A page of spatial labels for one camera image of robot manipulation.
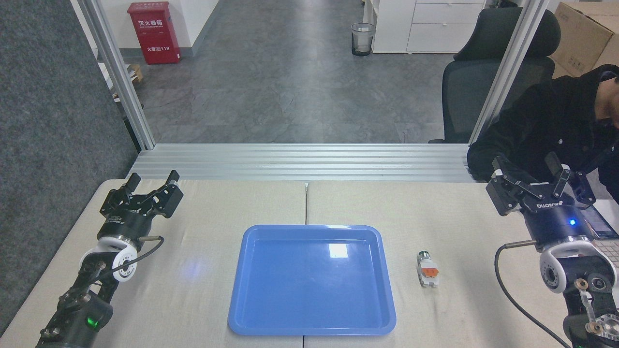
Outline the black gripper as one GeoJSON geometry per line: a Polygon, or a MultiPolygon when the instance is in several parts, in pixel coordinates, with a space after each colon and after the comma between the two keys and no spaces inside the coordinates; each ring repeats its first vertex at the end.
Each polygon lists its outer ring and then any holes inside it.
{"type": "Polygon", "coordinates": [[[524,216],[525,224],[535,248],[541,253],[549,247],[574,240],[593,240],[594,235],[586,224],[581,210],[575,207],[574,198],[564,192],[566,185],[572,188],[575,199],[586,207],[596,198],[590,183],[580,171],[563,165],[555,152],[545,157],[546,165],[554,176],[553,191],[533,191],[531,185],[508,174],[505,161],[497,156],[493,160],[493,176],[486,191],[500,216],[517,210],[524,216]]]}
{"type": "Polygon", "coordinates": [[[152,228],[152,216],[170,218],[178,207],[183,192],[177,185],[180,176],[172,170],[167,181],[160,188],[148,194],[133,195],[141,181],[137,173],[119,189],[112,189],[101,206],[100,214],[106,217],[99,231],[99,239],[104,236],[124,238],[133,245],[142,245],[142,236],[148,236],[152,228]]]}

